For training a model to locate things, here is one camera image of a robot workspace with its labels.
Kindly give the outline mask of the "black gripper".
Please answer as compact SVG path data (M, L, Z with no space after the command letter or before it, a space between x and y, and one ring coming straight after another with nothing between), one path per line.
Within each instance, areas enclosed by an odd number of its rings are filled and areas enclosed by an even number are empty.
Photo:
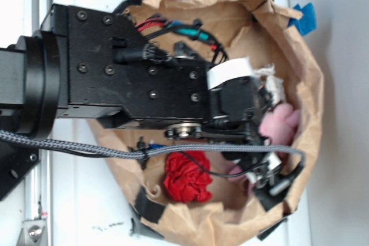
M205 130L218 131L224 135L233 135L235 141L218 146L222 158L232 163L230 168L240 165L241 173L229 174L207 171L210 176L238 177L245 173L255 173L256 184L251 192L260 201L266 211L281 203L291 184L300 175L305 166L305 154L287 145L272 145L268 137L259 133L264 116L277 106L272 104L272 95L256 78L237 78L211 91L216 105L216 117L206 125ZM202 151L177 147L174 152ZM287 164L272 165L272 154L289 154Z

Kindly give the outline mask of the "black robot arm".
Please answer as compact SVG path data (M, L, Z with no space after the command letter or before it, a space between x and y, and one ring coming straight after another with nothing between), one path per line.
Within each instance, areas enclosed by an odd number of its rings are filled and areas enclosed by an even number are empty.
M260 133L272 95L247 59L230 59L199 21L159 14L134 23L112 13L53 5L40 30L1 49L1 197L39 161L41 150L145 161L192 150L220 152L255 175L264 206L281 202L305 166L273 165L285 143ZM178 146L143 139L132 152L49 140L57 118L96 119L108 129L159 130Z

